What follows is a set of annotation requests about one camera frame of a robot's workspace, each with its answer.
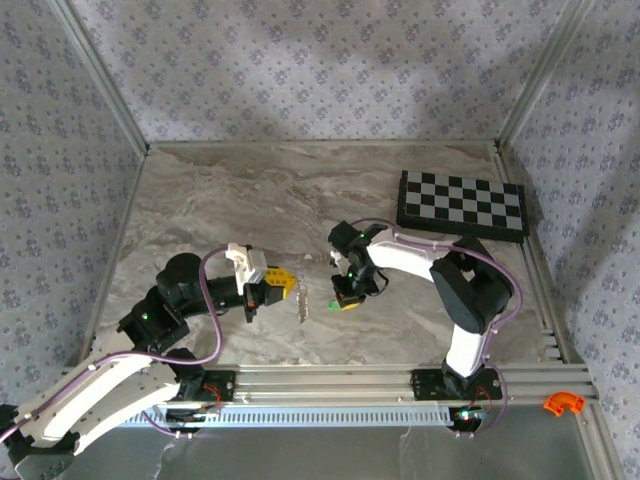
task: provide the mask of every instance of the checkerboard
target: checkerboard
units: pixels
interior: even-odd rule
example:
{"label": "checkerboard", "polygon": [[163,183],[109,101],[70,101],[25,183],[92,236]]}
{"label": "checkerboard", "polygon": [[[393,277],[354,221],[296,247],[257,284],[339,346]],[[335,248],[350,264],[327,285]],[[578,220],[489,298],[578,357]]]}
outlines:
{"label": "checkerboard", "polygon": [[398,225],[522,243],[529,235],[524,188],[511,183],[402,172]]}

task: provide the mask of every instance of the patterned wallpaper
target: patterned wallpaper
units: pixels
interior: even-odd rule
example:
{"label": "patterned wallpaper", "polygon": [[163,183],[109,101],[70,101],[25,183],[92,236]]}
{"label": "patterned wallpaper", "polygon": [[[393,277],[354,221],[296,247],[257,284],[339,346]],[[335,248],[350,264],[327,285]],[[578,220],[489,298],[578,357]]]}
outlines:
{"label": "patterned wallpaper", "polygon": [[46,2],[0,16],[0,403],[20,403],[74,360],[138,160]]}
{"label": "patterned wallpaper", "polygon": [[493,138],[564,0],[72,0],[147,141]]}
{"label": "patterned wallpaper", "polygon": [[640,479],[640,6],[599,2],[510,161],[529,172],[559,314]]}

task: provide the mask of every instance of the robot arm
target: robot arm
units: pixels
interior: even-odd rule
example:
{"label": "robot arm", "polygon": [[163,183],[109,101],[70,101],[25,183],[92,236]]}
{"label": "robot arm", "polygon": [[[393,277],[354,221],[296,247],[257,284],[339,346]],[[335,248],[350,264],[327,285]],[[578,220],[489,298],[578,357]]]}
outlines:
{"label": "robot arm", "polygon": [[[332,257],[340,275],[331,280],[342,309],[353,308],[367,296],[381,293],[375,282],[382,268],[402,270],[435,283],[451,320],[455,323],[451,347],[443,362],[447,388],[461,394],[482,369],[489,324],[504,311],[513,294],[510,282],[498,271],[475,258],[455,251],[408,245],[419,238],[396,234],[385,225],[372,224],[358,231],[341,222],[329,235]],[[489,257],[475,238],[464,237],[455,245]]]}
{"label": "robot arm", "polygon": [[[251,322],[261,305],[285,299],[295,285],[293,275],[268,267],[259,250],[229,244],[226,254],[234,261],[235,275],[207,281],[219,315],[242,307]],[[152,363],[147,356],[125,354],[97,367],[101,359],[114,353],[162,354],[189,333],[186,318],[207,312],[198,279],[200,262],[198,256],[188,253],[171,258],[157,275],[157,285],[119,322],[103,346],[32,401],[20,407],[0,406],[0,432],[28,420],[4,439],[9,458],[23,479],[55,478],[90,443],[141,410],[176,396],[186,400],[194,395],[208,399],[203,393],[211,396],[201,391],[207,378],[201,366],[169,366]],[[195,360],[186,349],[169,351],[167,356]],[[134,376],[142,369],[145,372]],[[87,370],[92,373],[82,378]],[[32,414],[56,395],[60,384],[70,382],[73,387],[67,395]]]}

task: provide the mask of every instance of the marble surface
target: marble surface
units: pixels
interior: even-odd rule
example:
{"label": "marble surface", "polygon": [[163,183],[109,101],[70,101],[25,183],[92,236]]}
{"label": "marble surface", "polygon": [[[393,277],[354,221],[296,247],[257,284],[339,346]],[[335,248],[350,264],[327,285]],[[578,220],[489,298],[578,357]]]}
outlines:
{"label": "marble surface", "polygon": [[[241,311],[222,317],[222,364],[439,364],[449,344],[449,320],[433,284],[397,271],[378,298],[332,312],[327,235],[340,220],[395,218],[402,169],[497,179],[484,147],[442,144],[254,144],[153,148],[144,168],[97,341],[154,284],[181,252],[204,255],[220,244],[250,243],[267,261],[295,273],[307,292],[301,322],[297,295],[261,308],[253,324]],[[440,234],[412,232],[443,239]],[[522,283],[525,308],[493,342],[500,363],[537,362],[540,327],[516,245],[483,240]],[[214,259],[209,277],[232,273]],[[203,356],[214,347],[211,320],[189,320],[181,345]]]}

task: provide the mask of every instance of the orange clip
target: orange clip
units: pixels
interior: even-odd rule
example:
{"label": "orange clip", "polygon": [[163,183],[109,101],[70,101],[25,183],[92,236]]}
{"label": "orange clip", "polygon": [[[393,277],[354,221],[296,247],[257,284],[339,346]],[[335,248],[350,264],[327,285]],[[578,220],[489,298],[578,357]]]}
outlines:
{"label": "orange clip", "polygon": [[556,392],[544,402],[544,408],[553,412],[559,417],[565,408],[569,408],[573,413],[582,413],[584,408],[584,398],[571,392]]}

